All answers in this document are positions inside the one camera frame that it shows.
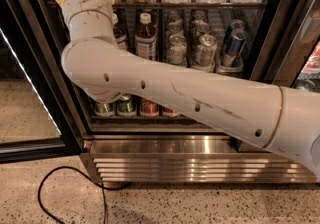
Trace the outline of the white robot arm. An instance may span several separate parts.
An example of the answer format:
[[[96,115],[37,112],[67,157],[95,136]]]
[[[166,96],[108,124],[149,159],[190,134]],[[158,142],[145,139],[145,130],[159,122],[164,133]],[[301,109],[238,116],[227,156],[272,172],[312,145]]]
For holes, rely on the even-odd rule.
[[[71,39],[63,71],[94,100],[146,98],[320,177],[320,94],[143,59],[117,46],[115,0],[55,1]]]

